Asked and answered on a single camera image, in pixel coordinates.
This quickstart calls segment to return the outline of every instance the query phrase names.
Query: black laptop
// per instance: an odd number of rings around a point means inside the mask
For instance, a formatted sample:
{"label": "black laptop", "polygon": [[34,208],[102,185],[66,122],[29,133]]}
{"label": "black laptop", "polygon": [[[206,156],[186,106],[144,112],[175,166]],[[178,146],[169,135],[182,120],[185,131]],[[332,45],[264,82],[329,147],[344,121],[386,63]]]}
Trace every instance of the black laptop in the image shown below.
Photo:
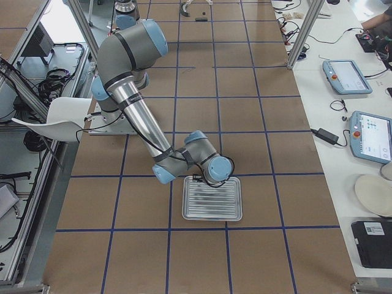
{"label": "black laptop", "polygon": [[351,228],[365,268],[392,268],[392,222],[358,221]]}

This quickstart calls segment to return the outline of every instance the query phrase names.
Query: white label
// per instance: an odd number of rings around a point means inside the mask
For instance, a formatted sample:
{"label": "white label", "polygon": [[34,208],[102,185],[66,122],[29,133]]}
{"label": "white label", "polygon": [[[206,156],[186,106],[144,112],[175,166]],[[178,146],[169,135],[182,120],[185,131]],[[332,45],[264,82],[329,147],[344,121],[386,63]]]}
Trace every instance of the white label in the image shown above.
{"label": "white label", "polygon": [[363,224],[368,235],[385,235],[380,222],[364,222]]}

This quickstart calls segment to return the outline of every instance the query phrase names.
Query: white table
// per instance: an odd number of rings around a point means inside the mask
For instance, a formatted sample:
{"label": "white table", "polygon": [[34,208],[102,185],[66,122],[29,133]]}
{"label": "white table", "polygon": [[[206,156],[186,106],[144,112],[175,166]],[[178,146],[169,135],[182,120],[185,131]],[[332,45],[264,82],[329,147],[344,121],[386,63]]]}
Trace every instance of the white table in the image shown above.
{"label": "white table", "polygon": [[[282,6],[282,2],[273,2],[273,4],[275,7]],[[307,1],[303,0],[302,5],[293,11],[306,12],[308,7]],[[333,17],[317,19],[310,33],[318,40],[333,42],[346,29],[361,27],[346,0],[341,0],[341,3],[336,6],[330,5],[330,9]],[[302,24],[302,20],[293,21],[299,26]],[[293,24],[287,25],[288,30],[294,28]],[[359,33],[359,30],[346,32],[336,44],[318,43],[309,37],[306,43],[311,49],[306,53],[307,58],[298,61],[293,69],[311,128],[321,127],[338,135],[340,144],[344,144],[342,131],[349,128],[349,121],[343,121],[343,116],[350,117],[353,111],[361,110],[392,117],[392,97],[385,91],[387,87],[392,86],[392,72],[388,71],[369,79],[368,82],[373,89],[373,93],[369,95],[342,96],[333,91],[322,71],[323,59],[319,55],[328,59],[353,59],[364,75],[376,74],[385,69],[383,62],[377,59],[374,53],[365,53],[362,50],[355,38],[356,33]],[[347,113],[330,109],[333,100],[342,98],[345,100]],[[360,175],[379,175],[382,165],[353,157],[349,146],[336,148],[316,137],[314,141],[356,276],[392,277],[392,269],[369,269],[361,266],[351,230],[352,222],[364,218],[380,219],[358,201],[354,185]]]}

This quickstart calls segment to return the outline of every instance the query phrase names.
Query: metal tray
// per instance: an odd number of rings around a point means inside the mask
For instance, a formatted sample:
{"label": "metal tray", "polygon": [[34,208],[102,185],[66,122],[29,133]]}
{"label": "metal tray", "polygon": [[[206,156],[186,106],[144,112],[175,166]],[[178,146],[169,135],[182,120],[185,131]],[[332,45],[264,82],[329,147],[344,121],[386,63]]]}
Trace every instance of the metal tray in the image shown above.
{"label": "metal tray", "polygon": [[222,187],[212,188],[192,176],[184,179],[183,218],[194,221],[239,221],[243,216],[241,184],[231,177]]}

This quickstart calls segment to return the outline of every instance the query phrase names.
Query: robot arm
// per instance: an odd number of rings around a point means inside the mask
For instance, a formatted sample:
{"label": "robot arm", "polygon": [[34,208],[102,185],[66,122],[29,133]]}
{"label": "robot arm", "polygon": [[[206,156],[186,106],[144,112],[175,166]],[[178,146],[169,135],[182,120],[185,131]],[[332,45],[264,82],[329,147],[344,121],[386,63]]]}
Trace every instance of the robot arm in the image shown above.
{"label": "robot arm", "polygon": [[[97,58],[100,79],[109,94],[106,100],[114,101],[145,142],[161,183],[169,183],[193,165],[201,167],[208,184],[224,183],[233,171],[231,160],[221,156],[199,130],[185,139],[182,148],[174,150],[139,93],[148,82],[144,70],[167,51],[165,37],[154,20],[142,21],[107,38]],[[107,107],[106,100],[98,102]]]}

